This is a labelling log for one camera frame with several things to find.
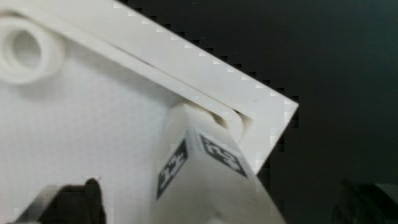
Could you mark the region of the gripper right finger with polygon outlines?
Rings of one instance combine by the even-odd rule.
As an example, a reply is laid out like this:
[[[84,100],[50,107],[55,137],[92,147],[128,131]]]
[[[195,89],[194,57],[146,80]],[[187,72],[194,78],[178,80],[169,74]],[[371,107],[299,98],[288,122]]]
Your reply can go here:
[[[341,182],[332,224],[398,224],[398,184]]]

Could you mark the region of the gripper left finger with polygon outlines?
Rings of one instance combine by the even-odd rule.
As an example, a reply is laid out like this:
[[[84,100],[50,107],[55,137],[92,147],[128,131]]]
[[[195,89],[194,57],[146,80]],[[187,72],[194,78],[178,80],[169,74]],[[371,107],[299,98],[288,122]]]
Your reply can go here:
[[[107,224],[100,182],[48,185],[39,192],[14,224]]]

